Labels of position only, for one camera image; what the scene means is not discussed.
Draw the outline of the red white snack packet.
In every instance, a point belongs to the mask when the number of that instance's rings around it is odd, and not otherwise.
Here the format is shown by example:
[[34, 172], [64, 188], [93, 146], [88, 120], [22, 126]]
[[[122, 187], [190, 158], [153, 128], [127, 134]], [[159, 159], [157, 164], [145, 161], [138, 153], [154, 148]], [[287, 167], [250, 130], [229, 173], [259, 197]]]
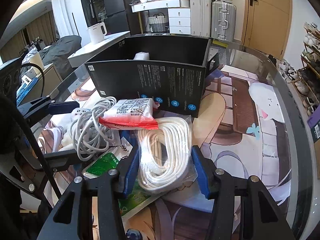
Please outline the red white snack packet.
[[152, 115], [158, 107], [152, 98], [119, 100], [99, 117], [99, 124], [116, 130], [158, 129]]

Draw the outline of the white foam block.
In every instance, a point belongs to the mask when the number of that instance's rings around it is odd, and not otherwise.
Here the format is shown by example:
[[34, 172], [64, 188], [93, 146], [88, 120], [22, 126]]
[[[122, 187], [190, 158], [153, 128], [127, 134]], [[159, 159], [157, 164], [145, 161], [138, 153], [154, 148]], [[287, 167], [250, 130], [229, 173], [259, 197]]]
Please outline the white foam block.
[[134, 60], [142, 60], [142, 61], [146, 61], [150, 59], [150, 55], [149, 53], [146, 52], [138, 52], [135, 54]]

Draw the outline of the white power strip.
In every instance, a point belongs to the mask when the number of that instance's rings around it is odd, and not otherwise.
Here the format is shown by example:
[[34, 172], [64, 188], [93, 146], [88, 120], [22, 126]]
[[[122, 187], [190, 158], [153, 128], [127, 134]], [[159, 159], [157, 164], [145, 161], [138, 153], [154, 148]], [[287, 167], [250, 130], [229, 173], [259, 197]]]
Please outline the white power strip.
[[78, 120], [83, 114], [89, 112], [89, 109], [77, 107], [71, 112], [71, 122]]

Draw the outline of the grey beanbag cushion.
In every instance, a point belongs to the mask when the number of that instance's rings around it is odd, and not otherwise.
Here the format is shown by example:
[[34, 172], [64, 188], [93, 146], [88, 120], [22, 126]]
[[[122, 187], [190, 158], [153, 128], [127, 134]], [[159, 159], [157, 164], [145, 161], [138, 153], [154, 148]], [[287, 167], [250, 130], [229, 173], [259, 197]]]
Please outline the grey beanbag cushion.
[[44, 65], [53, 63], [64, 80], [73, 72], [68, 57], [81, 48], [81, 37], [76, 35], [64, 36], [48, 48], [39, 52]]

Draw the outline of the anime printed table mat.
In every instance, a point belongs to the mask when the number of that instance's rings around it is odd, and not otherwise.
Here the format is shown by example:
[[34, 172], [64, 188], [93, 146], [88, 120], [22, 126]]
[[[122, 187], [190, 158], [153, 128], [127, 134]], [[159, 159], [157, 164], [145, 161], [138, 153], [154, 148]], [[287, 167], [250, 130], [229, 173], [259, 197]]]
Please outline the anime printed table mat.
[[[128, 220], [126, 239], [293, 239], [281, 206], [290, 196], [289, 143], [275, 88], [223, 66], [209, 74], [199, 115], [153, 112], [135, 133], [139, 186], [160, 197]], [[92, 199], [93, 239], [99, 237]]]

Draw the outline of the white electric kettle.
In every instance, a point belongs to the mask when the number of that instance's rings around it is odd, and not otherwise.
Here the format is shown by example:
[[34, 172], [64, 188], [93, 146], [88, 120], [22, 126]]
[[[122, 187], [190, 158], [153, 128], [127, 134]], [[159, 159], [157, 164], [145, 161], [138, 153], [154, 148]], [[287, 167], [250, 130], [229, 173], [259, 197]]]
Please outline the white electric kettle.
[[100, 43], [107, 35], [107, 29], [104, 22], [88, 27], [88, 33], [93, 44]]

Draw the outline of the black refrigerator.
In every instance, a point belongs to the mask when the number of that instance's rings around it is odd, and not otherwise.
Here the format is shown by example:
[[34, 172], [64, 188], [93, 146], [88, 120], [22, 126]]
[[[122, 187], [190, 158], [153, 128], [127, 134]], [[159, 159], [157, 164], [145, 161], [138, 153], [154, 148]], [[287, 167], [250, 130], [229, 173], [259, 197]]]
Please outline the black refrigerator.
[[139, 17], [132, 12], [131, 4], [139, 0], [81, 0], [87, 26], [98, 23], [106, 25], [107, 33], [129, 31], [141, 33]]

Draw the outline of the black cardboard box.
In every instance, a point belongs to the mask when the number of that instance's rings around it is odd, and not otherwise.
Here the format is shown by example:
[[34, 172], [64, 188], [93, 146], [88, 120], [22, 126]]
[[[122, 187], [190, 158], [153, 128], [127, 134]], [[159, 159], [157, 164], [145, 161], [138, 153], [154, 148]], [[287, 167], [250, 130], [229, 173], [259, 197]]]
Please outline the black cardboard box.
[[[85, 63], [102, 97], [152, 98], [159, 109], [198, 117], [205, 78], [213, 71], [211, 38], [191, 35], [135, 35], [104, 49]], [[146, 61], [134, 60], [138, 52]]]

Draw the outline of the woven basket bag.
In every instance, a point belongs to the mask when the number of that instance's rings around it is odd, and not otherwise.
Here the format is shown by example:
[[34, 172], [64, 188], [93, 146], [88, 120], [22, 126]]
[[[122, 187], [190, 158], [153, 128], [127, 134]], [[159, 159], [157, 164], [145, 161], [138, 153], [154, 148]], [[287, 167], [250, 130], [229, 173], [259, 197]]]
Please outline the woven basket bag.
[[148, 17], [148, 24], [151, 33], [167, 33], [169, 28], [168, 17], [163, 14], [154, 14]]

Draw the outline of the shoe rack with shoes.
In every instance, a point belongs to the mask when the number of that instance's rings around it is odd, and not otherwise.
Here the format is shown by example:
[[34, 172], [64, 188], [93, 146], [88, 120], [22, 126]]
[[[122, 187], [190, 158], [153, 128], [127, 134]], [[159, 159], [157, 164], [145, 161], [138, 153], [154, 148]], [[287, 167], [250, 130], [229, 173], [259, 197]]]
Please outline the shoe rack with shoes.
[[284, 80], [294, 86], [307, 115], [311, 116], [319, 106], [319, 29], [314, 22], [305, 22], [304, 29], [302, 68], [295, 69], [286, 60], [280, 61], [277, 67]]

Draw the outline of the white drawer desk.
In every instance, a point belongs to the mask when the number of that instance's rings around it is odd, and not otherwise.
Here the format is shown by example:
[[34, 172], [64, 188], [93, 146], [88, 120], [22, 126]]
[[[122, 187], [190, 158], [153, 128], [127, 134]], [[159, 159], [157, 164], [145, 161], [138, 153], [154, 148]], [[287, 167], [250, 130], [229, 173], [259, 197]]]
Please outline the white drawer desk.
[[149, 31], [149, 17], [164, 15], [166, 28], [171, 34], [191, 34], [190, 0], [142, 0], [130, 4], [133, 13], [138, 14], [141, 33]]

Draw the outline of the white suitcase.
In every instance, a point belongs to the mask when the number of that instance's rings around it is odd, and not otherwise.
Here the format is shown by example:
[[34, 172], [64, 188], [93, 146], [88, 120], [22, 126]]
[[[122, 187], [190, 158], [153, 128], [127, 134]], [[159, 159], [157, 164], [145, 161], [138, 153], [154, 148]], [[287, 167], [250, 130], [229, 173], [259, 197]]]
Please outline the white suitcase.
[[212, 0], [190, 0], [191, 35], [210, 37]]

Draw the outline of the silver aluminium suitcase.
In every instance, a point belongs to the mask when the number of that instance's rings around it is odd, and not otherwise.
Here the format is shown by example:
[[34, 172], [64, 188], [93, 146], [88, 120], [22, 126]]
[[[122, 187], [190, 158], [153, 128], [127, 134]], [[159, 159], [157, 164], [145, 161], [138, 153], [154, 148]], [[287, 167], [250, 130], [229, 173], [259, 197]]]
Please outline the silver aluminium suitcase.
[[235, 32], [236, 6], [228, 2], [212, 3], [211, 37], [232, 42]]

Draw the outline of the wooden door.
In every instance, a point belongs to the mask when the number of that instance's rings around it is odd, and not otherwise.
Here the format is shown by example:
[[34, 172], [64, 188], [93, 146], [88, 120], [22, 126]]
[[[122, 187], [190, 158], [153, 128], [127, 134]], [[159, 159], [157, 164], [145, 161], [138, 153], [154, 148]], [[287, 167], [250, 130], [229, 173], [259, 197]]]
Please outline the wooden door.
[[245, 0], [243, 45], [283, 59], [291, 17], [291, 0]]

